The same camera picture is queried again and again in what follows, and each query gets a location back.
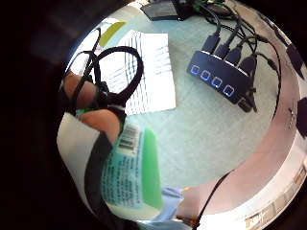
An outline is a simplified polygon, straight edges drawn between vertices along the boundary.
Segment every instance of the black device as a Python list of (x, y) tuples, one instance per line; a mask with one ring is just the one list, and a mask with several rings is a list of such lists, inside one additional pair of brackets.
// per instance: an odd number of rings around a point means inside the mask
[(200, 78), (233, 104), (248, 101), (247, 92), (252, 88), (252, 77), (230, 62), (205, 51), (196, 51), (187, 67), (187, 72)]
[(152, 21), (182, 21), (193, 14), (191, 4), (187, 0), (152, 0), (141, 7), (141, 10)]

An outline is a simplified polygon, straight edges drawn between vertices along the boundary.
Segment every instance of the desk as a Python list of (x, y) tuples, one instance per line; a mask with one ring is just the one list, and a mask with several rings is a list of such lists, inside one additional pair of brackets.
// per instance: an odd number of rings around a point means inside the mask
[[(245, 113), (200, 79), (186, 73), (192, 55), (215, 31), (214, 25), (199, 16), (180, 22), (152, 22), (140, 12), (106, 46), (116, 46), (130, 29), (169, 35), (177, 107), (128, 117), (129, 122), (149, 127), (156, 136), (162, 186), (197, 186), (243, 163), (255, 151), (272, 120), (277, 92), (273, 70), (259, 58), (254, 83), (258, 112)], [(229, 31), (222, 29), (221, 42), (229, 35)], [(259, 44), (258, 51), (270, 56), (267, 47)], [(249, 53), (244, 49), (243, 55)]]

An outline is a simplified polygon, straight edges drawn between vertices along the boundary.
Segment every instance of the black cable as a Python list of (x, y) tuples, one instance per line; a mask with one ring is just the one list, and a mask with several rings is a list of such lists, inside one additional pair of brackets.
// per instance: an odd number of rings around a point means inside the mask
[(137, 68), (136, 68), (136, 73), (133, 79), (130, 81), (129, 85), (124, 90), (122, 90), (120, 93), (116, 94), (116, 96), (109, 98), (109, 99), (106, 98), (106, 100), (111, 100), (111, 102), (107, 102), (107, 103), (108, 104), (125, 104), (126, 101), (129, 99), (129, 97), (132, 95), (132, 93), (135, 91), (138, 83), (141, 81), (141, 78), (144, 72), (143, 60), (139, 56), (137, 50), (129, 46), (117, 46), (117, 47), (108, 48), (106, 50), (103, 50), (99, 55), (97, 55), (97, 57), (93, 59), (93, 61), (89, 64), (89, 66), (84, 70), (83, 76), (81, 77), (78, 85), (76, 86), (76, 89), (71, 99), (69, 110), (72, 114), (75, 114), (78, 95), (84, 83), (88, 79), (88, 76), (92, 68), (95, 68), (95, 67), (99, 68), (99, 61), (102, 58), (112, 53), (115, 53), (115, 52), (124, 52), (124, 53), (129, 53), (135, 56), (137, 59)]
[[(225, 9), (227, 9), (228, 12), (232, 15), (232, 17), (231, 17), (231, 18), (228, 18), (228, 20), (237, 20), (236, 14), (232, 11), (232, 9), (231, 9), (229, 6), (227, 6), (227, 5), (225, 5), (225, 4), (218, 4), (218, 5), (219, 5), (219, 6), (222, 5), (222, 7), (224, 7)], [(205, 19), (206, 19), (209, 23), (215, 24), (215, 25), (216, 25), (215, 21), (213, 21), (211, 17), (206, 16)], [(229, 27), (229, 26), (226, 26), (226, 25), (224, 25), (224, 24), (221, 23), (221, 27), (222, 27), (222, 28), (225, 28), (225, 29), (227, 29), (227, 30), (229, 30), (229, 31), (232, 31), (232, 32), (234, 33), (234, 30), (235, 30), (235, 29), (233, 29), (233, 28), (231, 28), (231, 27)], [(247, 29), (252, 35), (255, 35), (255, 30), (254, 30), (254, 28), (253, 28), (245, 19), (241, 18), (241, 27), (239, 28), (241, 32), (238, 31), (238, 32), (236, 33), (236, 35), (237, 35), (239, 38), (243, 39), (243, 38), (246, 36), (246, 34), (245, 34), (245, 32), (244, 32), (244, 30), (243, 30), (242, 27), (245, 28), (245, 29)], [(254, 51), (256, 50), (256, 48), (257, 48), (257, 40), (255, 40), (254, 42), (248, 41), (248, 46), (249, 46), (250, 50), (251, 50), (252, 52), (254, 52)]]
[(217, 16), (216, 13), (214, 13), (213, 11), (211, 11), (210, 9), (208, 9), (200, 0), (195, 1), (196, 5), (201, 7), (203, 10), (209, 12), (215, 19), (216, 21), (216, 25), (217, 25), (217, 29), (215, 31), (215, 33), (213, 35), (215, 36), (220, 36), (220, 32), (221, 32), (221, 20), (220, 18)]
[(262, 58), (264, 58), (268, 65), (270, 66), (271, 69), (273, 69), (277, 76), (278, 76), (278, 86), (277, 86), (277, 96), (276, 96), (276, 105), (275, 105), (275, 109), (274, 109), (274, 112), (273, 112), (273, 117), (275, 116), (275, 113), (276, 113), (276, 110), (278, 108), (278, 103), (279, 103), (279, 96), (280, 96), (280, 89), (281, 89), (281, 67), (280, 67), (280, 58), (279, 58), (279, 54), (277, 53), (277, 59), (278, 59), (278, 69), (277, 69), (277, 66), (276, 64), (272, 61), (272, 59), (268, 58), (266, 55), (264, 55), (263, 53), (261, 52), (255, 52), (254, 55), (257, 57), (257, 56), (260, 56)]
[(86, 55), (89, 55), (89, 58), (93, 59), (96, 57), (96, 55), (92, 52), (92, 51), (80, 51), (78, 52), (75, 57), (71, 60), (70, 64), (68, 65), (68, 67), (66, 68), (66, 71), (64, 73), (64, 76), (63, 76), (63, 79), (65, 79), (66, 75), (67, 75), (67, 72), (70, 70), (71, 66), (73, 65), (73, 63), (75, 62), (75, 60), (77, 59), (77, 57), (79, 55), (82, 55), (82, 54), (86, 54)]
[[(101, 36), (102, 36), (102, 31), (101, 31), (100, 28), (96, 28), (96, 29), (95, 29), (94, 31), (92, 31), (91, 33), (95, 32), (95, 31), (98, 31), (98, 37), (97, 37), (97, 39), (96, 39), (96, 41), (95, 41), (95, 43), (94, 43), (94, 45), (93, 45), (93, 48), (92, 48), (92, 52), (93, 52), (93, 53), (95, 53), (95, 51), (96, 51), (96, 49), (97, 49), (97, 46), (98, 46), (98, 43), (99, 43), (99, 41), (100, 41), (100, 38), (101, 38)], [(93, 58), (89, 58), (89, 59), (87, 60), (87, 63), (86, 63), (86, 65), (85, 65), (85, 69), (88, 67), (88, 65), (90, 64), (90, 62), (91, 62), (92, 60), (93, 60)], [(88, 76), (88, 80), (91, 81), (91, 82), (93, 82), (93, 79), (91, 79), (90, 76)], [(101, 76), (100, 76), (100, 74), (99, 74), (99, 75), (95, 74), (95, 82), (96, 82), (96, 83), (99, 83), (100, 81), (101, 81)]]
[(215, 191), (219, 188), (219, 186), (222, 184), (222, 182), (227, 178), (227, 176), (230, 174), (231, 172), (228, 172), (226, 173), (225, 175), (223, 175), (219, 180), (218, 182), (215, 184), (213, 190), (211, 191), (208, 199), (205, 201), (202, 209), (201, 209), (201, 212), (199, 213), (197, 219), (196, 219), (196, 222), (192, 228), (192, 230), (197, 230), (197, 228), (200, 226), (200, 221), (201, 221), (201, 217), (202, 217), (202, 214), (205, 210), (205, 208), (207, 207), (209, 201), (211, 200), (212, 196), (214, 195)]

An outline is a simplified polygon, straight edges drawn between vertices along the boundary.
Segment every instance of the connector plug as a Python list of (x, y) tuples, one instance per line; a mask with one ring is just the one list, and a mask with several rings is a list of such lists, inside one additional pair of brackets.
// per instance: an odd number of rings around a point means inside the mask
[(250, 76), (251, 72), (256, 68), (256, 63), (255, 56), (248, 56), (241, 61), (239, 69), (243, 70)]
[(236, 46), (232, 49), (224, 60), (230, 62), (233, 65), (237, 65), (241, 59), (242, 46)]
[(215, 48), (220, 42), (220, 37), (217, 35), (210, 35), (204, 42), (202, 50), (209, 53), (210, 55), (214, 52)]
[(224, 59), (224, 57), (228, 54), (228, 52), (229, 52), (229, 46), (221, 44), (219, 45), (218, 49), (215, 51), (214, 55), (221, 59)]

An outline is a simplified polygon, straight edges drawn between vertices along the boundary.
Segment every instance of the person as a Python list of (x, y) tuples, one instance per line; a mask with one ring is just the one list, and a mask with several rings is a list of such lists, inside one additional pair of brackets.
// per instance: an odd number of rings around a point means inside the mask
[[(63, 80), (63, 89), (69, 99), (72, 99), (80, 79), (80, 75), (73, 73), (71, 70), (67, 71)], [(89, 108), (93, 102), (97, 100), (97, 97), (99, 97), (98, 92), (99, 91), (95, 84), (86, 81), (77, 98), (77, 109)], [(79, 119), (90, 127), (104, 131), (108, 141), (114, 145), (118, 135), (120, 134), (121, 127), (125, 122), (125, 117), (125, 108), (119, 108), (117, 106), (116, 110), (114, 107), (89, 109), (89, 111), (81, 114)]]
[[(71, 70), (67, 71), (63, 79), (63, 89), (70, 100), (80, 79), (81, 76), (73, 73)], [(114, 145), (117, 137), (121, 133), (121, 127), (125, 122), (125, 107), (115, 106), (115, 109), (114, 106), (99, 109), (92, 108), (93, 103), (99, 101), (99, 92), (97, 85), (94, 83), (90, 81), (84, 83), (76, 103), (77, 109), (83, 109), (85, 111), (79, 116), (79, 120), (90, 127), (103, 131), (111, 145)], [(161, 193), (164, 203), (163, 210), (152, 220), (137, 221), (138, 228), (141, 230), (190, 230), (191, 228), (183, 222), (173, 221), (177, 204), (183, 200), (181, 189), (164, 188)]]

